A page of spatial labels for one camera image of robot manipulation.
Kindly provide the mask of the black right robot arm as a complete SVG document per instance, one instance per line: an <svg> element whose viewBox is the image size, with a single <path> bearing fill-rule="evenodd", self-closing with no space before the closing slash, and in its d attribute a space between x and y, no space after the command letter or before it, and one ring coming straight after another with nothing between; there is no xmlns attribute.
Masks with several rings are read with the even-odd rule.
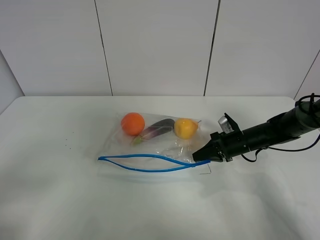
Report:
<svg viewBox="0 0 320 240"><path fill-rule="evenodd" d="M193 161L230 162L233 157L262 150L277 150L276 145L297 140L320 127L320 97L301 97L295 107L270 118L267 122L240 130L238 124L225 114L219 119L222 132L210 134L210 141L192 154Z"/></svg>

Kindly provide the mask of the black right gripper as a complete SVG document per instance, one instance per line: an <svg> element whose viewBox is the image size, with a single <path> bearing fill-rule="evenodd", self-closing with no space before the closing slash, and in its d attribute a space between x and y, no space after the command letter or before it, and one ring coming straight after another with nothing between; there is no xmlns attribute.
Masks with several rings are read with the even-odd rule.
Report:
<svg viewBox="0 0 320 240"><path fill-rule="evenodd" d="M192 154L195 162L230 162L233 157L250 151L242 131L214 132L210 134L210 137L211 140L205 146Z"/></svg>

